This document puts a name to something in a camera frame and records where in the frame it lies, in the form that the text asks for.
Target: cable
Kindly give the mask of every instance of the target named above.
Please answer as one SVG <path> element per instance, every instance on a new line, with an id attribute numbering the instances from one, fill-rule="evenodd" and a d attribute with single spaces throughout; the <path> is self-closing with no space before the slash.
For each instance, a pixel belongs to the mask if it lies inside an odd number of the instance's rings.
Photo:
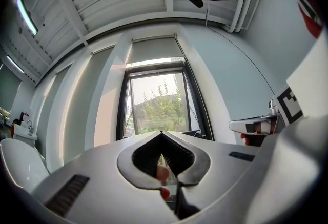
<path id="1" fill-rule="evenodd" d="M 207 12 L 206 12 L 206 21 L 205 21 L 206 26 L 207 26 L 207 20 L 209 19 L 209 14 L 210 14 L 210 4 L 207 3 Z"/>
<path id="2" fill-rule="evenodd" d="M 226 38 L 224 35 L 220 34 L 219 32 L 215 31 L 214 29 L 210 28 L 209 26 L 206 26 L 207 28 L 211 29 L 213 32 L 216 32 L 217 34 L 221 35 L 223 38 L 227 39 L 229 42 L 231 42 L 228 38 Z M 246 55 L 238 46 L 236 46 L 233 42 L 231 42 L 235 47 L 237 47 L 239 49 L 240 52 L 242 52 L 251 62 L 252 64 L 255 66 L 255 68 L 259 71 L 259 73 L 262 75 L 262 77 L 264 78 L 265 82 L 268 84 L 268 86 L 270 87 L 270 90 L 272 91 L 273 94 L 275 94 L 270 86 L 270 84 L 268 83 L 268 81 L 266 80 L 266 78 L 264 77 L 264 75 L 261 73 L 261 71 L 257 68 L 256 64 L 248 57 L 248 55 Z"/>
<path id="3" fill-rule="evenodd" d="M 201 134 L 201 130 L 197 130 L 196 133 L 193 135 L 193 137 L 196 136 L 197 133 L 200 133 Z"/>
<path id="4" fill-rule="evenodd" d="M 189 105 L 189 109 L 191 110 L 191 112 L 193 112 L 193 115 L 194 115 L 194 117 L 195 117 L 195 119 L 196 119 L 197 123 L 199 124 L 199 122 L 198 122 L 198 119 L 197 119 L 197 116 L 196 116 L 196 114 L 195 114 L 194 110 L 192 110 L 192 108 L 191 108 L 191 106 L 190 106 L 190 105 Z"/>

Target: ceiling light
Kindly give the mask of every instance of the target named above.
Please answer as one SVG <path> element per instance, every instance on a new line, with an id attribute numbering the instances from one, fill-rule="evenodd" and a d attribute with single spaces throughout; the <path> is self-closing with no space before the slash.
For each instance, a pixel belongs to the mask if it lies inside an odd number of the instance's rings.
<path id="1" fill-rule="evenodd" d="M 14 66 L 16 66 L 16 68 L 17 68 L 18 70 L 20 70 L 20 72 L 24 73 L 23 69 L 20 68 L 20 67 L 19 67 L 19 66 L 13 61 L 13 59 L 11 59 L 9 56 L 7 56 L 7 58 L 8 58 L 8 60 L 9 60 Z"/>
<path id="2" fill-rule="evenodd" d="M 23 3 L 23 0 L 17 0 L 16 2 L 17 2 L 18 9 L 20 11 L 20 14 L 24 18 L 24 21 L 26 22 L 27 26 L 30 28 L 30 30 L 33 33 L 33 35 L 36 36 L 36 34 L 37 34 L 37 28 L 36 28 L 34 22 L 32 21 L 32 19 L 27 14 L 27 10 L 25 8 L 25 5 Z"/>

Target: green foliage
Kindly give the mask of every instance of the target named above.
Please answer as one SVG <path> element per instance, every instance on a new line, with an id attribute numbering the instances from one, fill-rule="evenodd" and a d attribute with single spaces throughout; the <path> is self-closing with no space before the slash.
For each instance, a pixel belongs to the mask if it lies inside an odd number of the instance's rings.
<path id="1" fill-rule="evenodd" d="M 126 110 L 126 124 L 125 124 L 125 133 L 124 136 L 134 136 L 134 124 L 133 124 L 133 113 L 132 107 L 130 105 L 127 106 Z"/>
<path id="2" fill-rule="evenodd" d="M 144 127 L 139 128 L 139 134 L 152 131 L 180 131 L 186 127 L 186 121 L 183 115 L 182 103 L 178 88 L 178 83 L 174 77 L 176 94 L 169 95 L 168 85 L 164 81 L 164 91 L 162 85 L 158 85 L 158 95 L 152 92 L 152 98 L 143 94 L 145 117 L 142 121 Z"/>

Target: glass pane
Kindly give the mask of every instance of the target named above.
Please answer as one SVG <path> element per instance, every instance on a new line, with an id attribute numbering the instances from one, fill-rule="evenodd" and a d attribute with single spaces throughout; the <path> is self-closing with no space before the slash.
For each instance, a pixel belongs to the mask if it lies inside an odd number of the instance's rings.
<path id="1" fill-rule="evenodd" d="M 132 79 L 137 133 L 189 131 L 188 106 L 181 73 Z"/>
<path id="2" fill-rule="evenodd" d="M 124 136 L 134 136 L 134 124 L 133 124 L 133 110 L 131 103 L 131 90 L 130 85 L 128 84 L 127 91 L 127 105 L 125 111 L 125 126 L 124 126 Z"/>
<path id="3" fill-rule="evenodd" d="M 191 92 L 190 92 L 188 82 L 187 82 L 187 95 L 188 95 L 191 131 L 199 130 L 200 126 L 199 126 L 199 123 L 198 123 L 198 117 L 197 117 L 197 114 L 196 114 L 196 109 L 195 109 L 193 99 L 191 97 Z"/>

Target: faucet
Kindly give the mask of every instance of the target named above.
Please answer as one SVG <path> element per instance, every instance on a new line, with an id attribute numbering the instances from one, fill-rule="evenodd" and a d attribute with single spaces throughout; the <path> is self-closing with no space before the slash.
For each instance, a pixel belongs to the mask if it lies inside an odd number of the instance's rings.
<path id="1" fill-rule="evenodd" d="M 28 120 L 27 123 L 31 122 L 31 125 L 29 126 L 29 132 L 32 133 L 32 130 L 33 130 L 33 123 L 31 120 Z"/>

